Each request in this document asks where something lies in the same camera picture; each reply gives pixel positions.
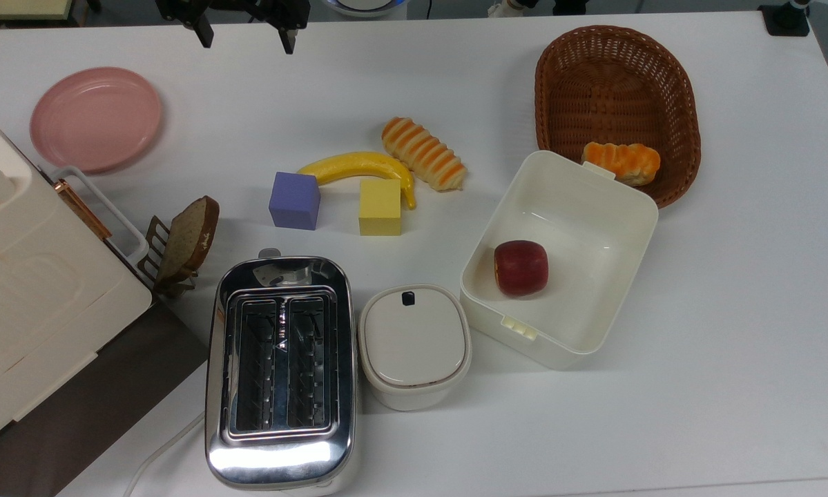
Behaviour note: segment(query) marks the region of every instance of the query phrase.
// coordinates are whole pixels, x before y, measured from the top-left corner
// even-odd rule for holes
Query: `banana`
[[[335,182],[353,176],[378,176],[383,179],[401,181],[401,195],[408,210],[416,208],[414,198],[414,176],[404,164],[389,155],[379,152],[349,152],[334,155],[303,166],[297,174],[311,174],[319,185]]]

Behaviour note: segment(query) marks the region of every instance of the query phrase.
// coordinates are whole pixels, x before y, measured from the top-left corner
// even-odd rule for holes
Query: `toy apple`
[[[530,240],[500,243],[493,250],[493,271],[500,292],[531,295],[549,283],[549,257],[542,245]]]

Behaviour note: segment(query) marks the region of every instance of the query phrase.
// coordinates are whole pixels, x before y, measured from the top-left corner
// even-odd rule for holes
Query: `white plastic box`
[[[361,311],[358,339],[370,391],[395,410],[441,402],[472,361],[466,315],[441,286],[398,286],[378,293]]]
[[[0,430],[94,360],[151,302],[0,132]]]
[[[650,196],[607,170],[549,151],[530,154],[462,273],[468,323],[540,364],[569,368],[604,343],[658,218]],[[508,240],[546,249],[545,289],[500,293],[493,250]]]

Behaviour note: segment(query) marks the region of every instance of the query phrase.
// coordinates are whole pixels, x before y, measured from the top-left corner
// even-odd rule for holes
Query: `yellow cube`
[[[361,180],[359,232],[361,236],[401,235],[400,180]]]

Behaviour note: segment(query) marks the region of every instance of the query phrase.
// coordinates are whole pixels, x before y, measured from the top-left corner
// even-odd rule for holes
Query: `brown basket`
[[[588,142],[656,148],[656,179],[637,189],[660,208],[695,179],[701,152],[693,89],[653,38],[619,26],[567,32],[539,58],[536,97],[542,150],[578,163]]]

